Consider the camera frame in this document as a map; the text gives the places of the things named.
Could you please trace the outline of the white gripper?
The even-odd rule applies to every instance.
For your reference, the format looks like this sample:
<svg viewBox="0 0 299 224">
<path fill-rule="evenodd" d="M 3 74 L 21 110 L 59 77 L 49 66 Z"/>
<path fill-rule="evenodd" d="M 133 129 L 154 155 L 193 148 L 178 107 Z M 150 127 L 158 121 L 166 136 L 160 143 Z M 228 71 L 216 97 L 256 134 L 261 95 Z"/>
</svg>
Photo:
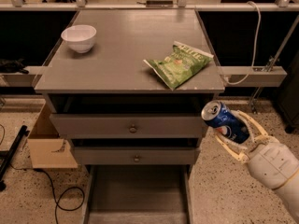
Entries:
<svg viewBox="0 0 299 224">
<path fill-rule="evenodd" d="M 250 115 L 233 110 L 233 114 L 243 121 L 249 131 L 249 138 L 238 144 L 221 133 L 215 138 L 221 146 L 237 161 L 247 163 L 249 173 L 269 189 L 299 187 L 299 160 L 289 148 L 281 144 L 274 136 Z M 249 155 L 248 148 L 255 148 Z"/>
</svg>

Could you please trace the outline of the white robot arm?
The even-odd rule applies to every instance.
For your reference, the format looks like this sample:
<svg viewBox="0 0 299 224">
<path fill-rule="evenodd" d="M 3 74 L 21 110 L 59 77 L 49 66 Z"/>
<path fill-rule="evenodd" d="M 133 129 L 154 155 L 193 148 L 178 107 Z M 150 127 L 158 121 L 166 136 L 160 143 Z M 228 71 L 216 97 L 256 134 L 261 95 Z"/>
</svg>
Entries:
<svg viewBox="0 0 299 224">
<path fill-rule="evenodd" d="M 299 223 L 299 160 L 251 116 L 240 110 L 233 110 L 233 114 L 247 125 L 251 147 L 239 145 L 217 131 L 216 140 L 233 158 L 246 165 L 253 178 L 273 190 Z"/>
</svg>

